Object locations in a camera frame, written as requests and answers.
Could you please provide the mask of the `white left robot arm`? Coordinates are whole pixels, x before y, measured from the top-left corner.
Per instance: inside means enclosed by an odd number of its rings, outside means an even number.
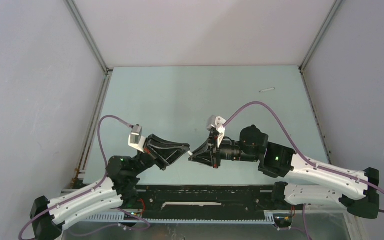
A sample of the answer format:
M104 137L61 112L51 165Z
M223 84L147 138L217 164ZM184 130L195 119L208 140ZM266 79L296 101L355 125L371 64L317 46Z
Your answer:
M128 140L137 154L112 156L102 179L62 197L41 196L34 201L30 218L36 240L55 240L74 224L103 211L133 208L140 198L136 189L139 174L153 166L164 171L190 151L188 143L167 141L154 134L130 135Z

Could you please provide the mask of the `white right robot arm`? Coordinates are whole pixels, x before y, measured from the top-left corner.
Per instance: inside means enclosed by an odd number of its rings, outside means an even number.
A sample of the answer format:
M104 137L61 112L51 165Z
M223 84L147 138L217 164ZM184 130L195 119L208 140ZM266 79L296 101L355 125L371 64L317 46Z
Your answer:
M189 161L214 169L222 160L258 163L258 171L276 182L271 204L277 209L288 205L334 205L348 213L376 219L380 210L380 172L375 168L349 170L301 157L294 149L269 142L269 136L255 125L244 128L239 140L222 136L215 128Z

